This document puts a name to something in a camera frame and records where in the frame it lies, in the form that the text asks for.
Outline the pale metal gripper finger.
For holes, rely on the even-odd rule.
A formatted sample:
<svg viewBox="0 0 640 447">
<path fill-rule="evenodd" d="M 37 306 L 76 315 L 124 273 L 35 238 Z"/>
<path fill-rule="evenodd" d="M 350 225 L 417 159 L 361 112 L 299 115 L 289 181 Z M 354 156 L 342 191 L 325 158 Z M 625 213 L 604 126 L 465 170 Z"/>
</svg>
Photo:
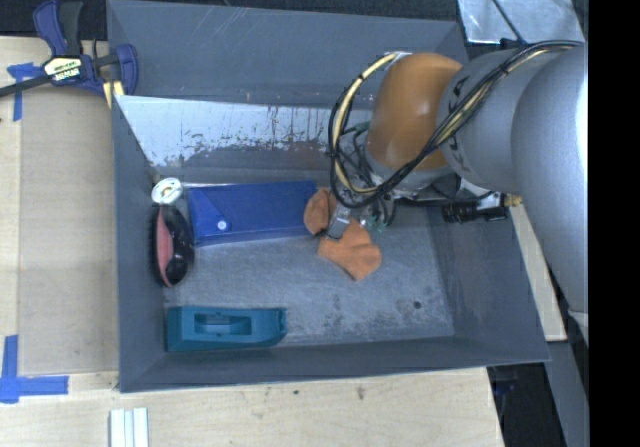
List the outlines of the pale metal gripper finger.
<svg viewBox="0 0 640 447">
<path fill-rule="evenodd" d="M 351 211 L 343 204 L 337 204 L 329 217 L 326 236 L 331 240 L 340 240 L 350 223 Z"/>
</svg>

